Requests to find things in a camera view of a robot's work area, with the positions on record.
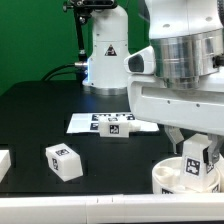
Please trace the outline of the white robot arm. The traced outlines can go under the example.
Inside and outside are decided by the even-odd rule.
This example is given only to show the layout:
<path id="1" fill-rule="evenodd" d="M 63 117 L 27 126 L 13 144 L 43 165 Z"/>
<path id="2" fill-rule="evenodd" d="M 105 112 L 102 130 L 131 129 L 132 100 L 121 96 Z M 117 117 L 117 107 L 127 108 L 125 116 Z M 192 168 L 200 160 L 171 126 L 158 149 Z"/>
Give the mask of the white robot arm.
<path id="1" fill-rule="evenodd" d="M 204 162 L 219 160 L 224 141 L 224 0 L 138 0 L 149 23 L 149 45 L 128 53 L 127 14 L 115 0 L 86 0 L 93 9 L 94 50 L 85 86 L 98 93 L 126 90 L 135 118 L 183 129 L 211 141 Z"/>

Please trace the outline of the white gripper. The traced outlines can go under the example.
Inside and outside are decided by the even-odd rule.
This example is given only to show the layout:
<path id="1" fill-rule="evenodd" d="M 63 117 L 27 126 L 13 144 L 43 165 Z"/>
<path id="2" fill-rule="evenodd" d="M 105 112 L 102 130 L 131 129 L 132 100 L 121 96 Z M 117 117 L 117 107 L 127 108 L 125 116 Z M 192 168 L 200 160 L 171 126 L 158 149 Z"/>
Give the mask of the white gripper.
<path id="1" fill-rule="evenodd" d="M 205 163 L 217 163 L 224 144 L 224 68 L 201 76 L 197 89 L 173 90 L 153 75 L 155 53 L 151 46 L 126 57 L 124 67 L 130 73 L 127 91 L 133 115 L 165 125 L 174 153 L 184 140 L 179 128 L 209 133 Z"/>

